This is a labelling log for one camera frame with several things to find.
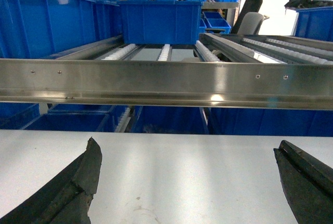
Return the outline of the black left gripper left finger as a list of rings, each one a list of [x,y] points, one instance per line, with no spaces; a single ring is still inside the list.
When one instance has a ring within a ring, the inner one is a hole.
[[[91,223],[88,211],[97,193],[102,152],[90,138],[86,150],[1,223]]]

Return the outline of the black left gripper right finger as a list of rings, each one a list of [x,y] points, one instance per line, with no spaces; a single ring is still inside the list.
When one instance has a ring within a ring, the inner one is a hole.
[[[332,168],[286,140],[273,151],[297,223],[332,223]]]

